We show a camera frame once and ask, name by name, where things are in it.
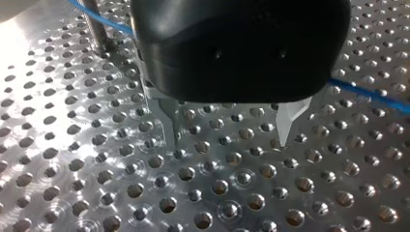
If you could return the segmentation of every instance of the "hole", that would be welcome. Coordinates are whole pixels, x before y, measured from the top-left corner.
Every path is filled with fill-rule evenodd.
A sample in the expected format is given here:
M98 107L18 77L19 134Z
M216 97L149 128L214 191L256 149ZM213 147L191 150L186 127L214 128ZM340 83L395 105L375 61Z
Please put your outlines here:
M26 173L26 174L23 174L17 177L17 180L15 181L15 183L17 184L18 187L26 187L28 186L28 184L31 183L32 180L33 180L33 175Z
M289 225L299 227L305 222L305 214L298 210L289 210L285 219Z
M27 115L33 114L34 111L36 111L36 110L35 110L34 108L32 108L32 107L25 107L25 108L21 111L21 115L27 116Z
M48 169L45 170L44 175L46 178L52 178L57 174L57 168L55 167L49 167Z
M7 163L5 161L0 161L0 173L4 172L7 168Z
M99 154L96 156L96 162L99 162L99 163L105 162L106 159L107 159L107 156L108 156L107 153L99 153Z
M178 171L178 176L183 181L190 181L195 176L195 170L191 167L183 167Z
M72 172L76 172L79 169L81 169L84 166L84 161L81 159L74 159L72 162L69 164L69 169Z
M43 123L46 124L46 125L50 125L50 124L54 123L56 120L57 120L56 117L48 116L48 117L44 118Z
M75 204L73 204L72 209L73 215L75 215L76 217L83 217L85 214L87 214L88 203L86 201L77 201Z
M198 202L202 199L202 192L198 189L194 189L188 193L188 198L192 202Z
M162 156L154 156L148 159L148 165L152 168L159 168L163 165L163 157Z
M84 186L85 186L85 181L82 181L82 180L77 180L72 183L72 189L74 191L80 191L84 188Z
M326 203L320 201L314 202L312 209L319 216L325 216L329 213L329 206Z
M351 193L340 191L336 195L336 202L341 207L349 208L353 206L355 199Z
M378 216L383 222L386 223L395 223L398 221L397 211L387 206L380 207Z
M271 164L263 164L259 168L259 173L266 179L274 178L277 175L277 169Z
M49 160L49 159L53 159L55 156L57 156L57 154L58 154L57 150L55 150L54 148L48 148L47 150L43 152L43 157L46 160Z
M28 204L30 204L30 197L29 196L23 196L18 198L18 200L16 201L16 204L19 208L25 208L26 206L28 206Z
M67 129L67 134L69 135L74 135L76 133L78 133L81 130L81 127L77 126L77 125L71 125L68 129Z
M127 175L132 175L133 173L135 173L135 171L136 171L137 169L138 169L138 166L137 166L136 164L132 163L132 164L127 165L127 166L124 168L124 172L125 172Z
M401 182L396 176L387 174L382 179L382 185L386 189L398 189L401 185Z
M173 197L164 198L160 202L160 209L165 214L172 213L176 207L177 207L177 201Z
M265 198L260 194L252 194L248 196L248 206L254 210L261 210L265 206Z
M132 145L123 145L120 148L120 155L123 156L123 157L131 155L132 153L133 153L133 146Z
M138 221L141 221L141 220L145 219L146 217L148 217L148 212L149 212L149 209L147 207L145 207L145 206L140 207L139 206L135 209L135 211L132 213L132 215L133 215L133 218L135 218Z
M9 128L2 128L2 129L0 129L0 137L5 137L5 136L7 136L7 135L10 133L10 131L12 131L12 130L10 130Z
M114 193L109 192L102 196L101 202L104 206L108 206L114 203L114 199L115 199Z
M31 158L28 157L28 156L23 156L23 157L20 158L20 160L18 162L23 164L23 165L27 165L28 163L31 162Z
M111 171L102 171L99 173L98 177L97 177L97 181L101 184L101 185L105 185L108 184L110 181L112 180L112 172Z
M91 139L91 141L93 142L94 145L100 146L100 145L103 145L104 142L106 141L106 136L103 134L97 134Z
M44 191L43 198L45 201L51 201L58 196L58 194L60 194L60 189L58 187L50 187Z
M216 195L224 195L228 192L228 184L223 180L217 180L212 184L212 191Z
M30 229L31 221L29 219L22 219L13 225L14 232L26 232Z
M121 226L121 220L117 216L107 217L102 222L102 227L105 232L115 232L120 228L120 226Z
M127 115L125 113L116 113L112 116L112 121L114 121L114 123L122 123L126 118Z
M74 104L74 103L76 103L76 101L77 101L77 98L76 98L76 97L70 96L70 97L67 97L67 98L66 98L65 103L66 103L66 104Z
M254 132L251 129L239 130L239 136L243 139L250 139L254 137Z
M11 100L11 99L5 99L3 101L1 101L1 106L2 107L9 107L10 105L12 105L15 101Z
M127 194L130 198L138 198L142 195L144 191L144 186L141 184L131 185L127 188Z
M98 104L92 104L88 107L88 112L89 113L98 113L102 107L99 106Z
M212 225L212 216L209 213L199 213L193 218L196 228L204 230Z
M360 172L359 165L348 160L344 165L343 165L343 172L344 174L348 176L357 176Z
M289 195L289 191L286 188L277 187L274 189L273 194L277 199L284 200Z

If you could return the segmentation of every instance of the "perforated metal plate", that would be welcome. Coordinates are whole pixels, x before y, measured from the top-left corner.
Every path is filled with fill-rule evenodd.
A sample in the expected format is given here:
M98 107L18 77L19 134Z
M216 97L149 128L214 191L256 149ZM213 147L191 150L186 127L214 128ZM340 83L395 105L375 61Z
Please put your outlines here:
M352 5L334 76L406 102L410 3ZM100 9L128 20L127 0ZM281 149L275 105L186 102L166 151L132 40L108 31L118 50L98 57L51 0L0 25L2 230L409 230L410 118L329 87Z

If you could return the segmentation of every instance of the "blue cable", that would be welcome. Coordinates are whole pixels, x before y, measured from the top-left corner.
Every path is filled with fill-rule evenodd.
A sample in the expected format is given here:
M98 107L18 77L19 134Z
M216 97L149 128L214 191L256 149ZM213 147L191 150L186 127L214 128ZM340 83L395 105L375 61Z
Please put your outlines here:
M95 13L94 13L93 11L91 11L90 9L85 8L84 6L82 6L81 4L79 4L79 3L77 2L77 0L69 0L69 2L70 2L71 4L73 4L73 6L75 6L75 7L78 8L79 10L81 10L82 12L84 12L84 13L86 13L87 15L91 16L92 18L94 18L96 21L98 21L98 22L100 22L100 23L102 23L102 24L105 24L105 25L107 25L107 26L110 26L110 27L112 27L112 28L114 28L114 29L117 29L117 30L119 30L119 31L122 31L122 32L125 32L125 33L127 33L127 34L131 34L131 35L132 35L132 29L131 29L131 27L126 26L126 25L122 25L122 24L119 24L119 23L116 23L116 22L113 22L113 21L111 21L111 20L109 20L109 19L107 19L107 18L105 18L105 17L102 17L102 16L100 16L100 15L98 15L98 14L95 14Z
M102 24L105 24L107 26L110 26L112 28L115 28L119 31L123 31L127 34L132 35L131 27L126 26L126 25L122 25L122 24L119 24L119 23L116 23L116 22L113 22L113 21L111 21L111 20L109 20L105 17L102 17L98 14L95 14L94 12L89 10L88 8L85 8L81 4L79 4L77 2L77 0L68 0L68 1L71 4L73 4L75 7L77 7L78 9L83 11L84 13L86 13L87 15L89 15L92 18L94 18L95 20L97 20L98 22L100 22ZM382 103L386 104L387 106L389 106L391 108L398 109L401 112L410 113L410 105L409 104L405 104L405 103L400 102L400 101L396 101L396 100L393 100L393 99L389 99L389 98L380 96L379 94L368 91L367 89L357 87L357 86L353 86L352 84L350 84L348 82L344 82L344 81L341 81L341 80L338 80L338 79L330 78L329 83L332 84L332 85L336 85L336 86L340 87L341 89L350 91L352 93L356 93L358 95L363 95L363 96L366 96L366 97L370 97L374 100L377 100L379 102L382 102Z

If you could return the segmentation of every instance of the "black plastic cover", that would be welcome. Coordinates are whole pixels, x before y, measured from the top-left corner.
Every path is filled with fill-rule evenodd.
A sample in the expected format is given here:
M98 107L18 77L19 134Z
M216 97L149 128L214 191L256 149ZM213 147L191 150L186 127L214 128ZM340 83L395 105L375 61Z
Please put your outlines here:
M132 0L146 75L189 102L295 102L318 92L346 38L348 0Z

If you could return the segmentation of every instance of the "metal post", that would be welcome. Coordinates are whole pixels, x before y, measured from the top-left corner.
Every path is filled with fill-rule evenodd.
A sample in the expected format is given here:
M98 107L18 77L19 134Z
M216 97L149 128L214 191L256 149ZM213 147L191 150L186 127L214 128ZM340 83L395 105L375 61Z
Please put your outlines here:
M99 15L99 7L97 5L96 0L78 0L78 2L93 11L95 14ZM110 49L111 41L109 37L106 35L105 28L102 23L97 22L91 16L84 14L85 20L87 21L88 28L90 29L91 36L93 37L93 42L91 42L91 46L93 50L96 52L103 52Z

